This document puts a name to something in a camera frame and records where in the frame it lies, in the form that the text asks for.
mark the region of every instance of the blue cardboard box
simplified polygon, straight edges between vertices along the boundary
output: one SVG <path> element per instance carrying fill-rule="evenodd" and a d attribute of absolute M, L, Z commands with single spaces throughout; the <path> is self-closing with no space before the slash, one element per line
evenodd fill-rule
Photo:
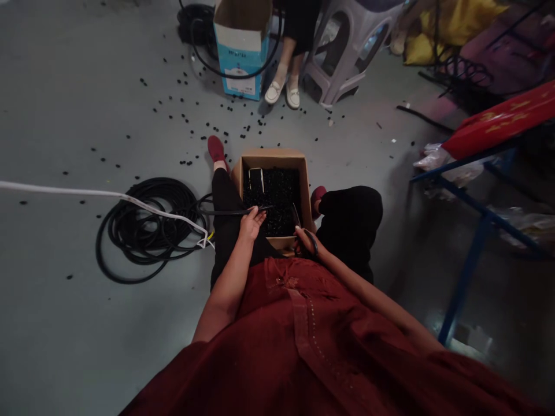
<path fill-rule="evenodd" d="M 272 2 L 269 0 L 220 0 L 214 30 L 220 70 L 229 75 L 254 73 L 266 62 Z M 226 94 L 260 100 L 263 73 L 244 80 L 222 78 Z"/>

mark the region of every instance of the floor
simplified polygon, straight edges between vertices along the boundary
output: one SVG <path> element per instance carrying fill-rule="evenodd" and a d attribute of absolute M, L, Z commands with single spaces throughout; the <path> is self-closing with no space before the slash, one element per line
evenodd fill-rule
<path fill-rule="evenodd" d="M 267 111 L 224 95 L 221 80 L 192 62 L 176 36 L 175 1 L 3 3 L 0 179 L 125 192 L 165 176 L 200 197 L 210 191 L 211 173 L 200 137 L 213 127 L 229 133 L 232 161 L 248 147 L 296 148 L 309 161 L 312 187 L 364 184 L 382 194 L 371 262 L 376 286 L 438 330 L 476 219 L 408 185 L 420 149 L 445 137 L 395 106 L 410 103 L 454 127 L 463 118 L 416 68 L 383 50 L 359 93 L 331 115 L 309 99 L 302 112 L 284 107 L 283 98 Z M 267 125 L 259 129 L 262 115 Z M 247 125 L 252 129 L 241 139 Z M 81 200 L 2 193 L 2 415 L 117 414 L 190 342 L 208 297 L 211 248 L 170 263 L 144 284 L 106 279 L 94 242 L 97 216 L 114 201 Z M 538 403 L 555 407 L 555 285 L 545 265 L 507 261 L 506 246 L 493 244 L 461 320 L 472 335 L 468 353 L 477 351 Z M 148 273 L 109 244 L 104 249 L 117 273 Z"/>

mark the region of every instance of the white cable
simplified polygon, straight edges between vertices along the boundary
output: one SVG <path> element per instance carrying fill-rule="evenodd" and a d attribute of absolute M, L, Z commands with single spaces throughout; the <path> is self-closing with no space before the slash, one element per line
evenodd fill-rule
<path fill-rule="evenodd" d="M 153 214 L 158 214 L 162 217 L 173 218 L 174 220 L 183 220 L 189 225 L 193 226 L 199 231 L 204 233 L 204 238 L 200 240 L 197 245 L 201 246 L 202 248 L 206 248 L 206 243 L 210 244 L 214 247 L 214 244 L 208 240 L 208 231 L 205 230 L 203 227 L 195 224 L 191 220 L 186 217 L 175 215 L 175 214 L 168 214 L 163 211 L 159 211 L 156 208 L 152 208 L 150 205 L 145 204 L 144 202 L 139 201 L 132 196 L 126 194 L 120 194 L 118 192 L 109 192 L 109 191 L 92 191 L 92 190 L 74 190 L 74 189 L 67 189 L 67 188 L 54 188 L 54 187 L 41 187 L 37 185 L 27 185 L 27 184 L 20 184 L 15 182 L 5 182 L 0 181 L 0 189 L 7 189 L 12 191 L 24 191 L 24 192 L 40 192 L 42 194 L 59 194 L 59 195 L 89 195 L 89 196 L 111 196 L 113 198 L 119 198 L 126 200 L 127 202 L 134 203 L 135 205 L 140 206 L 142 209 L 145 209 Z"/>

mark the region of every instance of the red shoe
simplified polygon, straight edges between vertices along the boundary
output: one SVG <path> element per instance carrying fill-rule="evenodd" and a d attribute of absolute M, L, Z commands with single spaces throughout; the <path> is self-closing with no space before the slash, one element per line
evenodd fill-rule
<path fill-rule="evenodd" d="M 213 162 L 225 162 L 227 173 L 231 172 L 230 166 L 225 160 L 224 145 L 221 144 L 221 140 L 218 139 L 216 136 L 210 136 L 208 138 L 208 153 L 210 153 L 210 157 L 212 158 Z"/>
<path fill-rule="evenodd" d="M 310 197 L 310 206 L 312 208 L 312 219 L 316 220 L 320 217 L 320 214 L 316 212 L 316 208 L 315 208 L 315 204 L 316 201 L 319 201 L 320 199 L 322 199 L 322 196 L 324 196 L 324 194 L 327 191 L 325 190 L 325 188 L 323 186 L 319 186 L 317 187 L 314 192 L 312 192 L 312 196 Z"/>

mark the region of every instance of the scissors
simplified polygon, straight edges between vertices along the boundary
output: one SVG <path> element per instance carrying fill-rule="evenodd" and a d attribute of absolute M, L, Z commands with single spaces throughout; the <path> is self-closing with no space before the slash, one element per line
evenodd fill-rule
<path fill-rule="evenodd" d="M 295 206 L 295 203 L 293 203 L 293 205 L 291 206 L 291 211 L 293 212 L 293 222 L 295 223 L 296 226 L 301 227 L 301 220 L 299 219 L 299 212 L 297 212 L 297 207 Z M 302 242 L 299 242 L 300 238 L 299 236 L 295 237 L 295 241 L 298 242 L 298 245 L 301 249 L 301 253 L 303 254 L 304 257 L 318 257 L 318 244 L 316 244 L 316 240 L 314 239 L 314 236 L 312 234 L 310 234 L 307 230 L 302 229 L 305 234 L 307 235 L 307 237 L 309 238 L 309 240 L 312 242 L 312 246 L 314 247 L 314 254 L 312 254 L 310 251 L 308 251 L 306 249 L 306 247 L 302 244 Z M 299 257 L 299 253 L 295 250 L 295 257 Z"/>

